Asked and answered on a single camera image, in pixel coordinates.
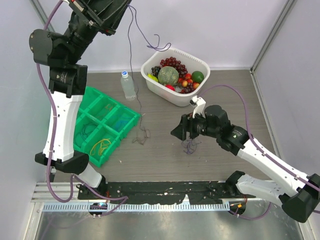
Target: white arm segment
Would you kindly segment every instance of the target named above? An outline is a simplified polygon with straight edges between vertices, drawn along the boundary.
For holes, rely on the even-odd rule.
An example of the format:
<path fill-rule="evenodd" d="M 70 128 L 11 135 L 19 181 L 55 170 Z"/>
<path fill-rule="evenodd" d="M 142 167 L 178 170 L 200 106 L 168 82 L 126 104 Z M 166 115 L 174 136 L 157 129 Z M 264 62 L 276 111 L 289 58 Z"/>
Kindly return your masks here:
<path fill-rule="evenodd" d="M 74 156 L 74 134 L 76 119 L 83 96 L 73 95 L 71 98 L 67 98 L 66 94 L 57 91 L 52 93 L 51 96 L 55 103 L 56 114 L 58 116 L 52 160 L 56 161 L 57 159 L 61 159 L 62 162 L 64 162 Z M 47 158 L 49 156 L 53 123 L 54 117 L 51 109 L 49 132 L 45 147 L 43 149 L 43 153 Z"/>
<path fill-rule="evenodd" d="M 239 178 L 236 187 L 242 194 L 253 195 L 279 207 L 282 206 L 279 196 L 285 194 L 285 191 L 275 182 L 256 179 L 245 174 Z"/>
<path fill-rule="evenodd" d="M 102 179 L 102 175 L 98 173 L 90 163 L 88 163 L 86 169 L 77 176 L 94 189 L 99 186 Z"/>
<path fill-rule="evenodd" d="M 272 152 L 270 152 L 264 146 L 262 146 L 261 143 L 259 143 L 256 139 L 254 139 L 254 141 L 260 148 L 264 150 L 264 153 L 271 156 L 278 163 L 285 166 L 287 169 L 291 170 L 293 173 L 300 176 L 302 179 L 308 181 L 308 175 L 306 173 L 301 172 L 282 161 L 280 158 L 278 158 L 276 155 L 274 155 Z M 264 156 L 259 150 L 257 150 L 257 148 L 254 146 L 251 140 L 248 140 L 244 144 L 244 149 L 240 149 L 237 156 L 248 161 L 252 165 L 256 166 L 258 169 L 260 169 L 264 174 L 269 176 L 279 185 L 283 193 L 286 193 L 289 197 L 292 197 L 298 193 L 297 188 L 302 189 L 305 186 L 303 182 L 295 179 L 293 176 L 288 174 L 286 171 L 284 171 L 282 168 L 280 168 L 275 163 L 270 161 L 270 159 Z"/>

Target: plastic water bottle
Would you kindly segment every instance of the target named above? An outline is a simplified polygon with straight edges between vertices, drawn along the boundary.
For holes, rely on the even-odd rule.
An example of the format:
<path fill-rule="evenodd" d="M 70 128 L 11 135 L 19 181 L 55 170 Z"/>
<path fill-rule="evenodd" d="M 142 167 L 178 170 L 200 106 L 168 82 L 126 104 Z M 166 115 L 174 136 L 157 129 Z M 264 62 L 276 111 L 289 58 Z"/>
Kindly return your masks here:
<path fill-rule="evenodd" d="M 129 101 L 136 99 L 137 94 L 135 91 L 134 80 L 126 71 L 123 71 L 121 75 L 121 85 L 124 91 L 125 98 Z"/>

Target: grape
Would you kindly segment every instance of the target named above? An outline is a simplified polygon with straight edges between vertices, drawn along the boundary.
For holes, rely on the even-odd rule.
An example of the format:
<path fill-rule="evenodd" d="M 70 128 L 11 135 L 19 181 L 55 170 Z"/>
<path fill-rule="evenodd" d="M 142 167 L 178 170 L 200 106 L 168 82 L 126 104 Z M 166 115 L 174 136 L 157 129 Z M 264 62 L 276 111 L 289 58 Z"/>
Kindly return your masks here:
<path fill-rule="evenodd" d="M 160 71 L 161 67 L 160 66 L 154 66 L 151 68 L 152 70 L 152 75 L 155 77 L 158 77 L 159 71 Z"/>

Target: bottle cap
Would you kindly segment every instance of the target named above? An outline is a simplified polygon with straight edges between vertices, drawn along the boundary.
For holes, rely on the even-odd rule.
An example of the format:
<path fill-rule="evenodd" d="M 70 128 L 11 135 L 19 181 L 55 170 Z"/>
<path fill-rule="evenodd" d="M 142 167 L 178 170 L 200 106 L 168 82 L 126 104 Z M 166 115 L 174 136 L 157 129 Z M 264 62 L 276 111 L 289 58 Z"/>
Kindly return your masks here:
<path fill-rule="evenodd" d="M 124 79 L 126 79 L 128 77 L 128 72 L 127 71 L 123 71 L 121 74 L 122 74 L 122 77 Z"/>

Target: white plastic basket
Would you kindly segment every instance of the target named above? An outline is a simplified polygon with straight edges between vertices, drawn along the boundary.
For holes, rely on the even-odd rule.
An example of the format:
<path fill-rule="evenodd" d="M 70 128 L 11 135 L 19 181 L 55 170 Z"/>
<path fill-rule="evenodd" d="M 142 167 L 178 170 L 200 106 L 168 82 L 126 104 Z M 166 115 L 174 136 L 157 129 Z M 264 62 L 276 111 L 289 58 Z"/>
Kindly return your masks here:
<path fill-rule="evenodd" d="M 195 91 L 188 94 L 181 94 L 172 91 L 171 89 L 159 84 L 158 82 L 148 77 L 148 73 L 151 73 L 151 68 L 159 66 L 162 59 L 170 57 L 174 57 L 177 60 L 181 61 L 181 63 L 184 64 L 187 68 L 188 73 L 192 74 L 194 71 L 200 71 L 203 73 L 204 80 Z M 164 99 L 179 107 L 185 107 L 189 105 L 190 99 L 199 93 L 199 91 L 209 78 L 210 68 L 208 64 L 206 64 L 204 61 L 184 51 L 171 47 L 167 51 L 157 51 L 148 61 L 146 61 L 142 65 L 141 74 L 145 78 L 146 84 L 150 91 L 154 92 L 155 94 L 159 95 L 160 97 L 163 97 Z"/>

